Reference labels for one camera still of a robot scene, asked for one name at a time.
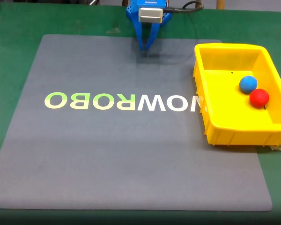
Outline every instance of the foam ball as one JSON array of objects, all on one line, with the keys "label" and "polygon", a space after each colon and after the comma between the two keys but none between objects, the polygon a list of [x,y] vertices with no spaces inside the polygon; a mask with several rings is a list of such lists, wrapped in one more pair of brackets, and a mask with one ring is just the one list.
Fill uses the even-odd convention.
[{"label": "foam ball", "polygon": [[255,89],[250,94],[250,102],[257,108],[264,107],[268,103],[269,95],[267,91],[263,89]]},{"label": "foam ball", "polygon": [[257,80],[253,76],[244,76],[239,82],[240,90],[244,93],[251,93],[257,88]]}]

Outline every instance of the black cable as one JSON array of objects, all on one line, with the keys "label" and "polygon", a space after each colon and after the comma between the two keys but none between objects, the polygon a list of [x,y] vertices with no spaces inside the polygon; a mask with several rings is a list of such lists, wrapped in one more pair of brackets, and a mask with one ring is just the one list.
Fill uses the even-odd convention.
[{"label": "black cable", "polygon": [[[201,7],[200,8],[190,8],[190,9],[187,9],[186,7],[191,5],[191,4],[200,4]],[[163,10],[164,13],[194,13],[194,12],[197,12],[197,11],[200,11],[204,8],[204,4],[201,2],[201,1],[190,1],[190,2],[187,2],[182,8],[172,8],[172,7],[168,7],[168,8],[165,8]]]}]

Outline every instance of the gray mat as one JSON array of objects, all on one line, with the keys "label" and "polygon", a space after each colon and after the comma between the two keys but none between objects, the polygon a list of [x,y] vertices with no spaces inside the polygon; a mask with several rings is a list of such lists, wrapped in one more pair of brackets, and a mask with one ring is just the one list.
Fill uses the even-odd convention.
[{"label": "gray mat", "polygon": [[[162,39],[140,53],[133,38],[44,36],[0,150],[0,208],[270,210],[255,150],[203,135],[192,70],[204,42],[219,41]],[[63,107],[45,105],[53,92]],[[71,107],[84,105],[74,93],[90,93],[88,109]],[[117,94],[135,94],[135,110]]]}]

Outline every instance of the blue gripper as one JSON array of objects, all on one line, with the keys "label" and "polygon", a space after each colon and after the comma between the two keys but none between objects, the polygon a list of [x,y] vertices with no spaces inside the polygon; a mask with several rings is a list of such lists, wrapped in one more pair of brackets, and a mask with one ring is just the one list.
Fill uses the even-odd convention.
[{"label": "blue gripper", "polygon": [[[137,1],[132,0],[131,5],[129,5],[126,9],[126,15],[133,23],[136,33],[136,38],[139,43],[140,49],[144,50],[143,41],[142,41],[142,23],[139,22],[138,12],[139,12],[139,6],[137,4]],[[145,46],[145,50],[148,50],[156,40],[159,27],[164,26],[171,18],[172,18],[171,13],[164,13],[162,23],[152,23],[150,36]]]}]

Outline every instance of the wooden stick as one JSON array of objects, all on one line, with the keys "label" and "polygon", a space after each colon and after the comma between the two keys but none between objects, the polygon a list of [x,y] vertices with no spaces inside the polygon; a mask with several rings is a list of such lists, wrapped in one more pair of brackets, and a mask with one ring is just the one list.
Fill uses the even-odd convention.
[{"label": "wooden stick", "polygon": [[129,0],[123,0],[123,1],[122,1],[122,6],[128,6],[128,1],[129,1]]},{"label": "wooden stick", "polygon": [[201,5],[196,3],[196,8],[200,8],[200,7]]},{"label": "wooden stick", "polygon": [[216,9],[225,9],[225,0],[216,0]]}]

